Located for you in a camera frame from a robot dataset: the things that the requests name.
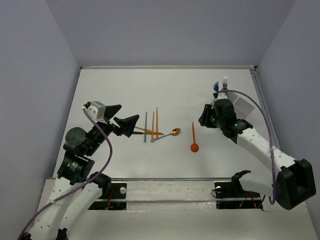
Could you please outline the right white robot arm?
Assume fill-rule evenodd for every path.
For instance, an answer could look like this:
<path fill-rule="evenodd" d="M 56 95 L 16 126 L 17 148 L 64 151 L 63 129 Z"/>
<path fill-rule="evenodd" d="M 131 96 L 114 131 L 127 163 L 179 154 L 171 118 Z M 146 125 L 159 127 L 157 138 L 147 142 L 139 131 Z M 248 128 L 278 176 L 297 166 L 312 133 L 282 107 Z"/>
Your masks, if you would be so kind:
<path fill-rule="evenodd" d="M 283 153 L 247 120 L 237 118 L 229 99 L 205 104 L 198 122 L 202 127 L 220 129 L 226 138 L 248 151 L 271 172 L 271 179 L 254 176 L 250 170 L 235 173 L 230 183 L 230 190 L 235 196 L 255 192 L 291 210 L 316 194 L 311 163 Z"/>

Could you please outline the silver fork teal handle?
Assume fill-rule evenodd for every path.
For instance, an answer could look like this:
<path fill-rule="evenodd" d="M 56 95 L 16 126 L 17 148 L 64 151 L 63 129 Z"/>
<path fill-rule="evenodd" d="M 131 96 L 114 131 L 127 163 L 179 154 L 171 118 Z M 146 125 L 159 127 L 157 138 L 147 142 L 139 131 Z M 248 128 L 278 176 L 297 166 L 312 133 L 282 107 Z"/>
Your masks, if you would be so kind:
<path fill-rule="evenodd" d="M 228 90 L 228 77 L 224 76 L 223 80 L 222 80 L 222 89 L 221 89 L 221 91 L 225 92 L 227 90 Z"/>

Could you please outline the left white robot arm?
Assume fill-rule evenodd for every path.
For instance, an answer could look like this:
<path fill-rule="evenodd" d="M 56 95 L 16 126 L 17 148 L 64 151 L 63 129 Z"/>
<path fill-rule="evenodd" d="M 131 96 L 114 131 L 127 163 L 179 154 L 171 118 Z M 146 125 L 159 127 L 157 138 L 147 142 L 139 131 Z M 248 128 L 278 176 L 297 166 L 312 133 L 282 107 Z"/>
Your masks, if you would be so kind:
<path fill-rule="evenodd" d="M 18 236 L 20 240 L 67 240 L 78 221 L 98 199 L 113 195 L 112 179 L 103 171 L 109 165 L 113 147 L 108 136 L 130 137 L 140 116 L 117 118 L 121 105 L 106 106 L 89 101 L 81 108 L 93 123 L 90 131 L 71 128 L 65 135 L 62 163 L 57 171 L 52 192 L 46 204 L 28 221 Z M 100 171 L 90 157 L 106 142 L 109 155 Z"/>

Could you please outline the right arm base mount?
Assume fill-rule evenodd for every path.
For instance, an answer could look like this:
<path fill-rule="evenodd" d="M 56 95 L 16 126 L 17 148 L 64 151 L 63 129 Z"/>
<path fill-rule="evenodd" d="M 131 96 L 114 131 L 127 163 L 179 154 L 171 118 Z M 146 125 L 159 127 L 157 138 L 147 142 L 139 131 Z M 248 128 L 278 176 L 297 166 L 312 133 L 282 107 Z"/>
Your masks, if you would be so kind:
<path fill-rule="evenodd" d="M 215 182 L 211 196 L 216 199 L 218 210 L 263 210 L 265 197 L 257 192 L 245 191 L 240 184 L 240 178 L 249 174 L 249 170 L 236 172 L 230 181 Z"/>

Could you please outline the copper metal spoon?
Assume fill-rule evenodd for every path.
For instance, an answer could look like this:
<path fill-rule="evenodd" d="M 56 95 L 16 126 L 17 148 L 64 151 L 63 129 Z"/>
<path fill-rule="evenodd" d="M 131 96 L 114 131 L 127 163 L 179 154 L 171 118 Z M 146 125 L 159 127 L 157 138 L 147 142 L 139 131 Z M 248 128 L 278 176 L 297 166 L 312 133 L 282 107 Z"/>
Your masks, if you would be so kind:
<path fill-rule="evenodd" d="M 168 133 L 168 134 L 161 135 L 160 137 L 156 137 L 156 138 L 151 139 L 150 142 L 151 142 L 151 143 L 154 143 L 154 142 L 156 142 L 156 141 L 158 141 L 158 140 L 160 140 L 160 139 L 163 139 L 163 138 L 169 137 L 169 136 L 174 136 L 174 137 L 175 137 L 175 136 L 179 135 L 180 132 L 181 132 L 181 129 L 180 129 L 180 128 L 175 128 L 175 129 L 173 129 L 173 130 L 172 130 L 170 133 Z"/>

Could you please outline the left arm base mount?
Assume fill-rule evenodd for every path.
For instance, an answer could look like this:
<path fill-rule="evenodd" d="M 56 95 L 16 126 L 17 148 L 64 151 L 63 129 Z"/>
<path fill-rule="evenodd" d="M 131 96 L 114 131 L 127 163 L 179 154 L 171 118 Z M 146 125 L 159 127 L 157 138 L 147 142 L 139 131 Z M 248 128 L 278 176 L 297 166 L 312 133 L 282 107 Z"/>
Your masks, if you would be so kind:
<path fill-rule="evenodd" d="M 91 211 L 122 211 L 127 209 L 127 182 L 113 181 L 108 193 L 94 201 L 88 208 Z"/>

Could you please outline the blue plastic fork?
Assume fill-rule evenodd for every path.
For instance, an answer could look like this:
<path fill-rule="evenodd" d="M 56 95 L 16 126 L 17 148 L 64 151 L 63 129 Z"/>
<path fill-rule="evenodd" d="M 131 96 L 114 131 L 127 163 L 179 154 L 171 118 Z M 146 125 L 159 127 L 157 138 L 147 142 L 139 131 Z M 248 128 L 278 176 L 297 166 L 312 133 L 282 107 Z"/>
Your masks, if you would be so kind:
<path fill-rule="evenodd" d="M 214 92 L 219 92 L 220 91 L 219 82 L 218 81 L 213 84 L 213 91 Z"/>

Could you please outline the orange plastic spoon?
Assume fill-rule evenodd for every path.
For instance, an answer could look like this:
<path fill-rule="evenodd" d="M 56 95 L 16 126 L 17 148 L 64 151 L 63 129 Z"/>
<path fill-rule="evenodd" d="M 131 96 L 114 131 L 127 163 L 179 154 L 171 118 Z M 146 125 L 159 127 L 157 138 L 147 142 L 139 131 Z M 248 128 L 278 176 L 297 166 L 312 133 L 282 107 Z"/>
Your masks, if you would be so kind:
<path fill-rule="evenodd" d="M 199 151 L 199 145 L 196 143 L 196 133 L 195 133 L 195 124 L 192 122 L 192 144 L 190 145 L 190 150 L 193 153 L 197 153 Z"/>

